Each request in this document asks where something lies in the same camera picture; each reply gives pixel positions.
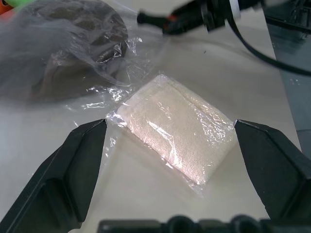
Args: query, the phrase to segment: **white sponge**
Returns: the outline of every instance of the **white sponge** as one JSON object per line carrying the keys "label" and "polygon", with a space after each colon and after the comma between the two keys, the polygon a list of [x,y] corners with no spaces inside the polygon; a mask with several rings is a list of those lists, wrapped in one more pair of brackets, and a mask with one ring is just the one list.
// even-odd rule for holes
{"label": "white sponge", "polygon": [[232,121],[164,75],[134,94],[114,117],[194,188],[207,182],[236,142]]}

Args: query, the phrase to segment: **plastic bag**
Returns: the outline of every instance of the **plastic bag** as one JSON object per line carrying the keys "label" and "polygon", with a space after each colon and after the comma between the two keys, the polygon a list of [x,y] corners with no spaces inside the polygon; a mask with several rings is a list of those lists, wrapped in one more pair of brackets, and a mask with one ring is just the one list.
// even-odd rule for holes
{"label": "plastic bag", "polygon": [[1,25],[0,95],[63,100],[139,86],[166,39],[106,2],[38,0]]}
{"label": "plastic bag", "polygon": [[142,87],[108,119],[155,150],[199,194],[236,143],[232,121],[165,75]]}

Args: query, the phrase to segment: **white tabletop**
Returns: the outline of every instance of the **white tabletop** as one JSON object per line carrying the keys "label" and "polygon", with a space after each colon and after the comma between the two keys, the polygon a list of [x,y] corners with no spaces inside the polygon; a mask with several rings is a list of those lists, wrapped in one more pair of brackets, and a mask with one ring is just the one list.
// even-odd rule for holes
{"label": "white tabletop", "polygon": [[[168,13],[180,2],[123,0],[131,9],[144,8],[158,13]],[[238,26],[250,44],[274,57],[261,10],[243,13]],[[229,28],[210,34],[201,28],[174,38],[158,69],[202,96],[230,119],[277,128],[300,148],[279,71],[246,52]],[[75,127],[74,114],[64,113],[64,108],[12,109],[10,103],[1,103],[0,219],[38,166]],[[86,117],[85,122],[103,117],[99,112]],[[230,220],[236,214],[268,217],[248,178],[238,145],[208,182],[204,199],[192,193],[152,153],[126,136],[120,138],[109,166],[100,174],[87,220],[76,232],[96,232],[98,222],[107,218],[166,221],[176,214],[193,220]]]}

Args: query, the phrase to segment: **green object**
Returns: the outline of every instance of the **green object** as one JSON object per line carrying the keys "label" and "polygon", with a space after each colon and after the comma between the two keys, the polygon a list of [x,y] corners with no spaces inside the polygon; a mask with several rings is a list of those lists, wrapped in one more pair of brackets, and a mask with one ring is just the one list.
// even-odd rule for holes
{"label": "green object", "polygon": [[19,7],[23,6],[25,4],[28,4],[30,2],[33,2],[34,0],[5,0],[10,6],[13,7]]}

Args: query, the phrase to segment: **black wire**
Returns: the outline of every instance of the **black wire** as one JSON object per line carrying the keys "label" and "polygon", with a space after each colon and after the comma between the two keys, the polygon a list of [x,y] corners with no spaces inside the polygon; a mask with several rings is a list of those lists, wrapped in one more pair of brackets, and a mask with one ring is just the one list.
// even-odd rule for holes
{"label": "black wire", "polygon": [[256,50],[255,48],[253,48],[250,44],[248,44],[244,38],[242,37],[241,33],[239,32],[239,29],[234,21],[234,18],[231,16],[228,19],[228,23],[232,29],[232,31],[235,33],[235,35],[240,39],[240,41],[244,44],[244,46],[256,57],[258,57],[259,59],[263,60],[264,62],[277,67],[279,69],[291,72],[291,73],[295,73],[295,74],[300,74],[300,75],[305,75],[305,76],[311,76],[311,71],[307,71],[304,69],[300,69],[291,65],[288,65],[286,63],[283,62],[279,62],[275,59],[272,59],[264,54],[262,54],[261,52],[259,52],[258,50]]}

